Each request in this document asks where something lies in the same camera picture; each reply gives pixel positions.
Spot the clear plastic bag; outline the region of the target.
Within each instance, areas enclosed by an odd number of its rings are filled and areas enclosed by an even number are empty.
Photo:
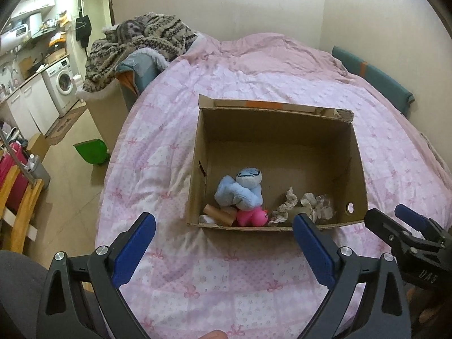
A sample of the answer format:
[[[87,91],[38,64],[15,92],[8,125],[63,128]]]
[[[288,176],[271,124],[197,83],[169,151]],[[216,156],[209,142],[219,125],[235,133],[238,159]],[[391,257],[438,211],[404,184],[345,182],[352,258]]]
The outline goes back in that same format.
[[[326,223],[336,214],[333,200],[325,194],[315,196],[313,193],[305,193],[300,199],[300,206],[315,224]]]

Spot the light blue plush toy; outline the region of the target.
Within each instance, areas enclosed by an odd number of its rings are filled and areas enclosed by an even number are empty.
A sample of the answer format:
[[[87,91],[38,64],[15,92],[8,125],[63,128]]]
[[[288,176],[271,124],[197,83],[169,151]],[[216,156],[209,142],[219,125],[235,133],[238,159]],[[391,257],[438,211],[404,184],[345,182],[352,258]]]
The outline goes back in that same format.
[[[235,206],[243,211],[260,207],[264,202],[262,178],[258,168],[244,168],[234,178],[226,175],[220,180],[214,199],[221,207]]]

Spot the wooden chair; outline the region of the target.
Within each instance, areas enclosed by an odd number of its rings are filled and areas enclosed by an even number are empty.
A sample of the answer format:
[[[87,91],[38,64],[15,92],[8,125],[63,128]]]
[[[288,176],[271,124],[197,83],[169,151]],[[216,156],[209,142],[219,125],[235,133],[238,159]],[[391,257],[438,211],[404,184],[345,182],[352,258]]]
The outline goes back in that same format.
[[[21,173],[17,165],[12,166],[1,185],[1,222],[11,227],[4,249],[22,254],[26,239],[36,240],[38,230],[31,225],[34,209],[37,205],[41,191],[44,188],[42,179],[28,182],[21,201],[15,203],[13,210],[8,206],[8,200],[15,195],[14,186]]]

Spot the pink plush toy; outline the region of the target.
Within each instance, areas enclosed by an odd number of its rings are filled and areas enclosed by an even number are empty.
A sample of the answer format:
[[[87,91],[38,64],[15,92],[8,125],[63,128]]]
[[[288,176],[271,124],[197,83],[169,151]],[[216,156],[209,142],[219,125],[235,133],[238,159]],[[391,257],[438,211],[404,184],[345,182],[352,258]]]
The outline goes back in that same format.
[[[268,215],[262,207],[256,207],[248,211],[239,210],[236,214],[236,220],[240,227],[263,227],[268,222]]]

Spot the brown cardboard box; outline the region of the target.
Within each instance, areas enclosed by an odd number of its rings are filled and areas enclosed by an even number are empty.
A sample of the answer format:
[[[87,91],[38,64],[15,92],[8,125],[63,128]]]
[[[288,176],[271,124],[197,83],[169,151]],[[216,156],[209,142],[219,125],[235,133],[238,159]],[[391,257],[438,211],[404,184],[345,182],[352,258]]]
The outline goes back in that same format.
[[[283,204],[286,192],[325,195],[333,217],[320,228],[363,222],[368,210],[366,181],[348,109],[309,107],[245,99],[198,97],[198,123],[192,161],[187,223],[203,228],[206,205],[217,207],[221,179],[257,168],[268,212]]]

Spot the beige foam cylinder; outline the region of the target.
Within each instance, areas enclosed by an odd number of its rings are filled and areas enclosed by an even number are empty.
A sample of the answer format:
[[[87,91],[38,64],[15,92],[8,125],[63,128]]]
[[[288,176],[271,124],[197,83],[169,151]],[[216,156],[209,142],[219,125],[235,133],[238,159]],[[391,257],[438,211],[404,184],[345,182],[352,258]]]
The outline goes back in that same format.
[[[218,209],[206,204],[203,209],[204,215],[212,219],[217,225],[230,227],[236,220],[237,211],[234,208]]]

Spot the teal cushion with orange stripe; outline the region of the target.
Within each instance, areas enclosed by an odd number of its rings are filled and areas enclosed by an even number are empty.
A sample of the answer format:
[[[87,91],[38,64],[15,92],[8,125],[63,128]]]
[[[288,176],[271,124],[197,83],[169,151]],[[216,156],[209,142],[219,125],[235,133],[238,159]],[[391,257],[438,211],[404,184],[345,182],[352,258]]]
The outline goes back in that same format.
[[[414,95],[395,79],[350,52],[334,46],[332,56],[340,60],[348,72],[365,79],[405,117],[408,117]]]

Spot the white rolled sock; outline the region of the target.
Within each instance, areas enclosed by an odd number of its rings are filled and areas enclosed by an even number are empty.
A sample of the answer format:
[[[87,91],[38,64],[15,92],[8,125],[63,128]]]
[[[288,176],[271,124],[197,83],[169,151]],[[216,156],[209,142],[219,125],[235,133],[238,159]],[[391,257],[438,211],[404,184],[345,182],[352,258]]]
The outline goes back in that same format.
[[[217,223],[214,219],[212,219],[211,217],[209,217],[206,214],[200,215],[198,218],[198,221],[200,224],[214,224],[215,225]]]

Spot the green plastic dustpan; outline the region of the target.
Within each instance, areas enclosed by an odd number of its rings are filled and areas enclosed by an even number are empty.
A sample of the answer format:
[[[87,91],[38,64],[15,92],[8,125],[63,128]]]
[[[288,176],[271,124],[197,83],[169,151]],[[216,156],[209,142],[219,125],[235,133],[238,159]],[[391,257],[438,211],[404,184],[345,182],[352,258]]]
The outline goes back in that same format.
[[[107,145],[99,138],[79,142],[73,146],[82,159],[89,164],[101,165],[110,158]]]

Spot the patterned floor mat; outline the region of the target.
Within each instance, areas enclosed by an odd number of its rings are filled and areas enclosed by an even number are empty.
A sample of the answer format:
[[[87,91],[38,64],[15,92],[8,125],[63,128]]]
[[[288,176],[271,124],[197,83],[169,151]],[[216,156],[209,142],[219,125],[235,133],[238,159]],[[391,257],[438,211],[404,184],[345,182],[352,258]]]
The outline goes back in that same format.
[[[87,106],[73,108],[57,120],[49,134],[46,136],[47,143],[52,146],[61,142],[86,110]]]

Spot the white kitchen cabinets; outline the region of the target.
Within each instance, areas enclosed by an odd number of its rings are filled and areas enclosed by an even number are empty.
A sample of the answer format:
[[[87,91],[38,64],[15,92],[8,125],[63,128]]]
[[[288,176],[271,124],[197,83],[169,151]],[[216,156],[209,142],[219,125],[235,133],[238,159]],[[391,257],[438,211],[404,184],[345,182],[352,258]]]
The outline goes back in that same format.
[[[26,139],[39,132],[46,136],[58,118],[59,112],[41,74],[1,102],[1,120],[17,127]]]

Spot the white washing machine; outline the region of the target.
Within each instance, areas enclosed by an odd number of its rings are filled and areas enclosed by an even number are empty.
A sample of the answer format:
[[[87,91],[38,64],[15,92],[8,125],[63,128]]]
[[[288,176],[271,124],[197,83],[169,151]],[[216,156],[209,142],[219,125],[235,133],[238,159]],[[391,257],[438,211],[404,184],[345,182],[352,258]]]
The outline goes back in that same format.
[[[59,116],[65,116],[77,102],[77,86],[73,80],[69,57],[49,65],[41,74]]]

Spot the black garment on hanger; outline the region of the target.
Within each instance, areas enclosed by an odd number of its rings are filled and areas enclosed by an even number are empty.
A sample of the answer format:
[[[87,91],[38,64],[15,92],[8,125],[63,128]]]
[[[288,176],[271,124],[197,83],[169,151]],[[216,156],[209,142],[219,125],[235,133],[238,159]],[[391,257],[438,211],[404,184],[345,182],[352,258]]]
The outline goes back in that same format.
[[[84,15],[76,19],[75,33],[76,41],[78,41],[82,48],[87,48],[89,44],[92,26],[88,15]]]

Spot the grey patterned knit blanket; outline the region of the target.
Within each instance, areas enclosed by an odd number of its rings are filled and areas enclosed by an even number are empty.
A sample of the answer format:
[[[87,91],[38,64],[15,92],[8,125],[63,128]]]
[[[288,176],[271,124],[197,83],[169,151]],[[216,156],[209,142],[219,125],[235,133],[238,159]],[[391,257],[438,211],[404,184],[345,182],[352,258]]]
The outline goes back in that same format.
[[[140,15],[110,28],[104,37],[94,41],[86,59],[83,90],[96,93],[104,90],[116,77],[116,68],[130,54],[145,50],[165,69],[185,54],[198,38],[180,18],[153,12]]]

